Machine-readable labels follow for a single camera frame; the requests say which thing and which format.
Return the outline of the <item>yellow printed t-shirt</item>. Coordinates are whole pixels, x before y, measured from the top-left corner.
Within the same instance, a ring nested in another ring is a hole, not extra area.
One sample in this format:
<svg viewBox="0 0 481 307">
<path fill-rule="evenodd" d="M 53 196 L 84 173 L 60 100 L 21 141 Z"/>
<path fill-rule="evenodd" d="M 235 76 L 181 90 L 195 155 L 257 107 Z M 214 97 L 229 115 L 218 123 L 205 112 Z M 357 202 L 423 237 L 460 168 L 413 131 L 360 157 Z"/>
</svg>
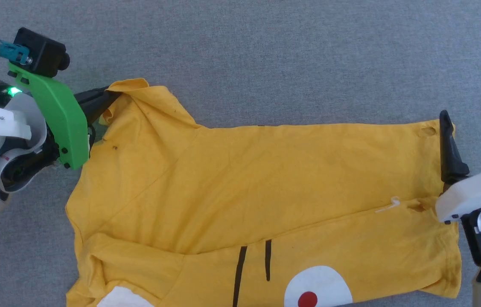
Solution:
<svg viewBox="0 0 481 307">
<path fill-rule="evenodd" d="M 439 121 L 207 128 L 164 86 L 109 87 L 65 207 L 67 307 L 335 307 L 461 287 L 437 219 Z"/>
</svg>

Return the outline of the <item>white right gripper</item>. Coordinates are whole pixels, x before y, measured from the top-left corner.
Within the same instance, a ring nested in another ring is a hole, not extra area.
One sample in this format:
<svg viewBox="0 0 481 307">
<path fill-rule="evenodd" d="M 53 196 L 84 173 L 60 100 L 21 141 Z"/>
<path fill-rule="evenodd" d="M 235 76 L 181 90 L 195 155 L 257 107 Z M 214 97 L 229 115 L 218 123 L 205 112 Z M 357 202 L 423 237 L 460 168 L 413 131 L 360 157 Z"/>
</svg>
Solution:
<svg viewBox="0 0 481 307">
<path fill-rule="evenodd" d="M 481 210 L 481 173 L 467 178 L 470 169 L 461 159 L 447 110 L 439 115 L 439 129 L 441 180 L 452 186 L 439 196 L 435 210 L 440 222 L 459 221 L 465 214 Z M 476 224 L 481 225 L 481 212 Z"/>
</svg>

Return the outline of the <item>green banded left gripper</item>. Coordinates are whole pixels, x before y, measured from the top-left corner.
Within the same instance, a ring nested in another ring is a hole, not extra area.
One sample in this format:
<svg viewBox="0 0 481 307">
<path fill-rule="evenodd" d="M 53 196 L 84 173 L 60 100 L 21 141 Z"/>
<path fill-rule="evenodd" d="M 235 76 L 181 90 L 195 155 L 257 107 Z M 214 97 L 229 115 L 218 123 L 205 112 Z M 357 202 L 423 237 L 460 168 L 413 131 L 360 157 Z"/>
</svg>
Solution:
<svg viewBox="0 0 481 307">
<path fill-rule="evenodd" d="M 89 160 L 88 126 L 121 96 L 108 87 L 72 93 L 68 86 L 8 64 L 17 84 L 28 90 L 37 103 L 58 146 L 59 161 L 72 169 L 81 168 Z"/>
</svg>

